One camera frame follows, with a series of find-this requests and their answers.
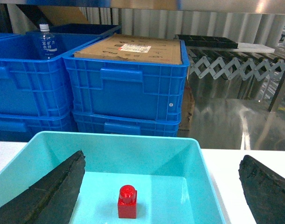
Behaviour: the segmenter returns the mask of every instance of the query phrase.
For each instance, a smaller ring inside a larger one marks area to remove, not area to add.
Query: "reflective floor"
[[[197,98],[190,131],[201,148],[285,151],[285,121],[267,112],[268,102]]]

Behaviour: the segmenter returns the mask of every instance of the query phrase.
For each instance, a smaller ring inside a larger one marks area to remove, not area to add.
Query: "white table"
[[[0,171],[25,145],[21,142],[0,142]],[[203,149],[202,152],[226,222],[255,224],[239,180],[240,161],[249,154],[285,178],[285,152],[221,149]]]

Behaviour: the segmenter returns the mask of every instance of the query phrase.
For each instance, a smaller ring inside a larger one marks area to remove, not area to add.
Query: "crate rim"
[[[68,25],[85,25],[85,26],[90,26],[92,24],[84,24],[84,23],[67,23],[67,24],[62,24],[62,25],[58,25],[58,26],[50,26],[50,28],[58,28],[58,27],[63,27],[63,26],[68,26]],[[59,32],[51,32],[52,34],[68,34],[68,35],[91,35],[91,36],[100,36],[100,35],[106,35],[107,33],[112,33],[115,32],[119,29],[121,29],[121,25],[110,25],[110,24],[93,24],[93,25],[102,25],[102,26],[115,26],[113,28],[111,28],[110,30],[107,30],[101,34],[73,34],[73,33],[59,33]],[[27,33],[39,33],[40,29],[36,29],[33,31],[28,31]]]
[[[4,41],[5,39],[16,39],[16,38],[21,38],[21,37],[26,37],[26,36],[30,36],[30,34],[25,34],[25,35],[18,35],[18,36],[13,36],[13,37],[9,37],[9,38],[2,38],[0,39],[0,42]],[[63,55],[67,52],[70,52],[70,51],[73,51],[77,48],[80,48],[80,47],[86,47],[88,45],[91,45],[92,43],[95,43],[97,42],[99,39],[101,39],[100,37],[96,37],[94,38],[93,40],[89,41],[89,42],[86,42],[84,44],[81,44],[80,46],[78,47],[75,47],[69,51],[66,51],[54,58],[51,58],[51,59],[48,59],[48,60],[42,60],[42,59],[14,59],[14,58],[0,58],[0,62],[23,62],[23,63],[47,63],[47,62],[54,62],[54,61],[57,61],[61,58],[63,58]]]

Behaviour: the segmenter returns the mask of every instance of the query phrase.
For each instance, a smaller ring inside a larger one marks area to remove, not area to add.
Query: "teal plastic tray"
[[[199,144],[193,139],[41,132],[0,172],[0,206],[74,152],[85,176],[71,224],[224,224]],[[119,219],[120,187],[137,190],[137,219]]]

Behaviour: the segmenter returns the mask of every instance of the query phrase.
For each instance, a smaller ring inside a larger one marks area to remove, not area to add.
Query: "lego stud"
[[[124,185],[120,189],[118,200],[119,218],[136,218],[137,190],[131,185]]]

